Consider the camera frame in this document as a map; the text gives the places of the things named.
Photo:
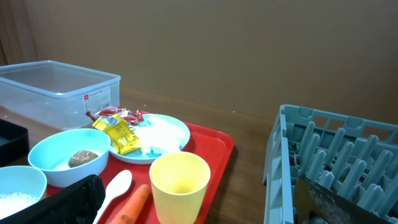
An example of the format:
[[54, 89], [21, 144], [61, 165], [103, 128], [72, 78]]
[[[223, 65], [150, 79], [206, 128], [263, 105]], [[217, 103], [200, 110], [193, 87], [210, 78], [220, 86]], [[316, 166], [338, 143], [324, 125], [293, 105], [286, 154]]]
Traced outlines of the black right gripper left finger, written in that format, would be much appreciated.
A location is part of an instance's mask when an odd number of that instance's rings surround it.
[[1, 220], [1, 224], [92, 224], [105, 199], [101, 177], [89, 175]]

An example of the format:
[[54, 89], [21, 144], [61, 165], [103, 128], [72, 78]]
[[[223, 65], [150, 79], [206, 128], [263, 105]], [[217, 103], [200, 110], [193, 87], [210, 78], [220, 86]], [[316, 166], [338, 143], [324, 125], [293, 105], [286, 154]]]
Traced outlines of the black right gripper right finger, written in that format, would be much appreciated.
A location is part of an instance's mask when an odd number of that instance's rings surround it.
[[296, 181], [294, 208], [297, 223], [322, 220], [330, 224], [389, 223], [306, 177]]

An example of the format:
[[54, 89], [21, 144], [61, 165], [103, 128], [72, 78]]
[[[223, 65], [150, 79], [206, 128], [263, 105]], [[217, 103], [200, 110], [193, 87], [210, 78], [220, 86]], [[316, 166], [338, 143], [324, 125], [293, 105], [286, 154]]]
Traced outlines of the brown shiitake mushroom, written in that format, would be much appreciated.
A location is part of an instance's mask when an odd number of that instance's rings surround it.
[[68, 161], [70, 168], [86, 164], [98, 157], [97, 154], [91, 151], [78, 151]]

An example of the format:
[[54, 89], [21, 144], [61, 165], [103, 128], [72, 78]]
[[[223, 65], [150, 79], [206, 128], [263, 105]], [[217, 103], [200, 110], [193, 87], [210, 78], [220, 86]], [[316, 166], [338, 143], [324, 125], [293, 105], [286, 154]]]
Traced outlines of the light blue bowl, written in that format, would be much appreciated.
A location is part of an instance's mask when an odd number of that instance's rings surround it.
[[[29, 152], [28, 163], [40, 169], [49, 185], [68, 187], [91, 175], [104, 171], [109, 157], [110, 138], [96, 129], [81, 128], [62, 131], [42, 140]], [[79, 151], [90, 151], [98, 157], [76, 167], [68, 161]]]

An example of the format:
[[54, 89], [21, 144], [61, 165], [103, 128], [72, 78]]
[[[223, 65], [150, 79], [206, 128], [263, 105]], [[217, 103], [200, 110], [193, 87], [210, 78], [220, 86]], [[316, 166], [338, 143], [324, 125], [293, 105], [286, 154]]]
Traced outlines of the mint green rice bowl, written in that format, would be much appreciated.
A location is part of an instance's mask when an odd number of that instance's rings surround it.
[[1, 168], [1, 194], [20, 192], [36, 196], [41, 200], [46, 188], [47, 178], [41, 170], [31, 166]]

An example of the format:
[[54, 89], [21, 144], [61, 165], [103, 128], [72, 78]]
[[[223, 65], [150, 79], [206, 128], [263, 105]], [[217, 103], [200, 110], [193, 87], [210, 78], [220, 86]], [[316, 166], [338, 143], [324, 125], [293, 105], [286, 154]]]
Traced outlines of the white rice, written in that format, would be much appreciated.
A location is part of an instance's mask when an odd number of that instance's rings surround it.
[[33, 205], [38, 200], [36, 196], [20, 192], [1, 194], [1, 219]]

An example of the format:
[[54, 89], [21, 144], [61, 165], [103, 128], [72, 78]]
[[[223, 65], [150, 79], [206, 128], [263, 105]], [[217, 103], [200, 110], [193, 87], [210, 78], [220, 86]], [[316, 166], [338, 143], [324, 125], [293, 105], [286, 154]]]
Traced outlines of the yellow sauce packet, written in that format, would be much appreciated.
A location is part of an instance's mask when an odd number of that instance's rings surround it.
[[143, 147], [127, 121], [118, 114], [100, 117], [92, 124], [92, 127], [109, 136], [111, 145], [119, 155], [123, 156]]

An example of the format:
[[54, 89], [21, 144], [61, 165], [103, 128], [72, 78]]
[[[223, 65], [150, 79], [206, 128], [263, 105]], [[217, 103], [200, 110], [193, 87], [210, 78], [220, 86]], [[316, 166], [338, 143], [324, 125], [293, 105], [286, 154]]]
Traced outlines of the red snack wrapper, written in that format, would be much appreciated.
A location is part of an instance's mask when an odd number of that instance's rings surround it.
[[143, 114], [139, 110], [131, 111], [117, 106], [107, 106], [95, 114], [91, 114], [89, 111], [87, 111], [85, 114], [93, 121], [96, 121], [102, 117], [110, 117], [112, 115], [118, 114], [132, 126], [137, 126], [139, 123], [144, 121]]

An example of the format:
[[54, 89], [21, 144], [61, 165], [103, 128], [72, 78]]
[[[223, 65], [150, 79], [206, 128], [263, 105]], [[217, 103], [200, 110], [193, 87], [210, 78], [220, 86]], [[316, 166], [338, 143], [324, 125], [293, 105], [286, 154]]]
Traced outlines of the yellow plastic cup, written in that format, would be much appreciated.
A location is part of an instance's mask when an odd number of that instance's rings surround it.
[[207, 162], [191, 152], [166, 154], [151, 164], [149, 177], [158, 221], [195, 223], [211, 178]]

